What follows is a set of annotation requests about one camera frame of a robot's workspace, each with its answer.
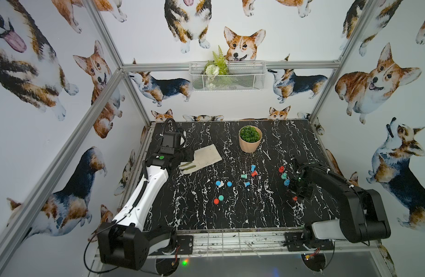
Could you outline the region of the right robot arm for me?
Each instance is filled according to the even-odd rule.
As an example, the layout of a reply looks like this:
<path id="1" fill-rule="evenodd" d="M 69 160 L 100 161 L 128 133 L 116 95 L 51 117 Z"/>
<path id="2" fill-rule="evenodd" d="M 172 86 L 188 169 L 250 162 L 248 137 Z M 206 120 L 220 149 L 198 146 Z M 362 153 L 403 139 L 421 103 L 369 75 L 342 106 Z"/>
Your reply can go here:
<path id="1" fill-rule="evenodd" d="M 308 223 L 305 233 L 317 240 L 343 240 L 360 243 L 387 239 L 391 228 L 381 195 L 373 189 L 362 189 L 329 168 L 292 159 L 296 176 L 288 189 L 299 200 L 310 199 L 314 187 L 326 191 L 340 209 L 339 218 Z"/>

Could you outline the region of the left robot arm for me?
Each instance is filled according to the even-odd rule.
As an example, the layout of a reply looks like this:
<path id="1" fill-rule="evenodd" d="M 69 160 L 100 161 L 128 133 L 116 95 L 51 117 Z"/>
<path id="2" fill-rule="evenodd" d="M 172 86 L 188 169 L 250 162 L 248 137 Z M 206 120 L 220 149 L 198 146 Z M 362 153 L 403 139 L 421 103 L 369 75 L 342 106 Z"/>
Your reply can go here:
<path id="1" fill-rule="evenodd" d="M 140 270 L 154 252 L 177 254 L 179 243 L 175 228 L 159 226 L 144 230 L 146 218 L 162 187 L 181 162 L 194 160 L 194 150 L 186 145 L 186 136 L 174 119 L 164 122 L 173 130 L 163 130 L 161 144 L 143 160 L 140 180 L 129 200 L 109 223 L 96 231 L 101 263 L 113 269 Z"/>

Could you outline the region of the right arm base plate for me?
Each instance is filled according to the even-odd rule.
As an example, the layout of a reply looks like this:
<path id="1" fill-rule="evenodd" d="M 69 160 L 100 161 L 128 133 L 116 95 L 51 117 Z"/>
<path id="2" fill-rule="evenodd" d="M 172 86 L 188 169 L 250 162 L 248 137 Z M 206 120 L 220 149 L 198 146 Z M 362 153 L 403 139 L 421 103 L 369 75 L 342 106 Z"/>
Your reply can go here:
<path id="1" fill-rule="evenodd" d="M 334 244 L 330 240 L 318 240 L 306 238 L 302 232 L 284 233 L 284 247 L 290 252 L 314 252 L 316 250 L 334 250 Z"/>

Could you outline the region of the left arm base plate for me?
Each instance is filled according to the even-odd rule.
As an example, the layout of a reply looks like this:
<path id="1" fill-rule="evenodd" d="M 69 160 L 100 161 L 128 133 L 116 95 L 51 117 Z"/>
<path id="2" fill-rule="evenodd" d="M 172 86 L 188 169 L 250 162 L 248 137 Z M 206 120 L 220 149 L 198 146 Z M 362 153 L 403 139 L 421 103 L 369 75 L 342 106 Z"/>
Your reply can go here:
<path id="1" fill-rule="evenodd" d="M 194 237 L 192 235 L 177 235 L 176 238 L 164 240 L 150 248 L 149 256 L 170 256 L 176 252 L 190 255 L 193 252 Z"/>

